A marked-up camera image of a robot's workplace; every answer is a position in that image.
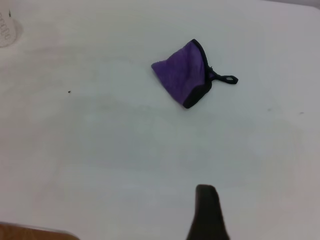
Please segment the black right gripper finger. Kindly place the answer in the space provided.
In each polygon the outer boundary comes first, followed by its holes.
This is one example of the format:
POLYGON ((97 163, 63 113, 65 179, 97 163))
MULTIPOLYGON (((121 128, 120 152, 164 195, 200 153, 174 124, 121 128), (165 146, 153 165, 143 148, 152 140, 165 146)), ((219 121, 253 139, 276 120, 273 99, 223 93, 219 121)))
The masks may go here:
POLYGON ((220 198, 212 185, 195 189, 195 211, 187 240, 229 240, 220 198))

